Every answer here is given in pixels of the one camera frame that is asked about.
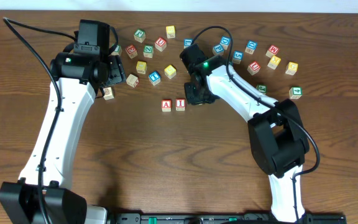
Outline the red I block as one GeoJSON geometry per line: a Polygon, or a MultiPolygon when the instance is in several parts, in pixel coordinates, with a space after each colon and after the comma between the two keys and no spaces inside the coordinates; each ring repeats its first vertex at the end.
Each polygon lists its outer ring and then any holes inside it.
{"type": "Polygon", "coordinates": [[[175,109],[177,111],[185,111],[186,109],[186,100],[184,98],[177,98],[175,109]]]}

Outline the red A block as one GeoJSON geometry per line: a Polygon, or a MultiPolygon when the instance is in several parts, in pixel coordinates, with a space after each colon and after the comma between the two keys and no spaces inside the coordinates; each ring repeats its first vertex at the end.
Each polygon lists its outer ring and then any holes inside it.
{"type": "Polygon", "coordinates": [[[163,112],[171,112],[172,110],[172,101],[171,100],[162,100],[161,109],[163,112]]]}

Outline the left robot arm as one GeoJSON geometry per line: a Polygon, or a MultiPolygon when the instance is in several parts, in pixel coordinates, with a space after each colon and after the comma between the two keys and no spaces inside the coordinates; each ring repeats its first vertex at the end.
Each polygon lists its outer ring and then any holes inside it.
{"type": "Polygon", "coordinates": [[[86,115],[111,85],[126,80],[107,23],[83,19],[71,43],[44,65],[50,96],[37,142],[16,182],[3,182],[0,203],[13,223],[112,223],[107,208],[71,190],[73,164],[86,115]]]}

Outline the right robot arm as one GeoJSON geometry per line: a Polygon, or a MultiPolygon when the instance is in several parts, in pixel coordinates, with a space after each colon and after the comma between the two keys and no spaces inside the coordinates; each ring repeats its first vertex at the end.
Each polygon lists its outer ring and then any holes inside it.
{"type": "Polygon", "coordinates": [[[222,99],[242,116],[252,156],[269,178],[272,215],[280,222],[298,221],[305,213],[298,174],[310,147],[295,103],[261,93],[222,56],[209,58],[197,44],[185,48],[180,59],[191,77],[184,84],[187,102],[202,105],[222,99]]]}

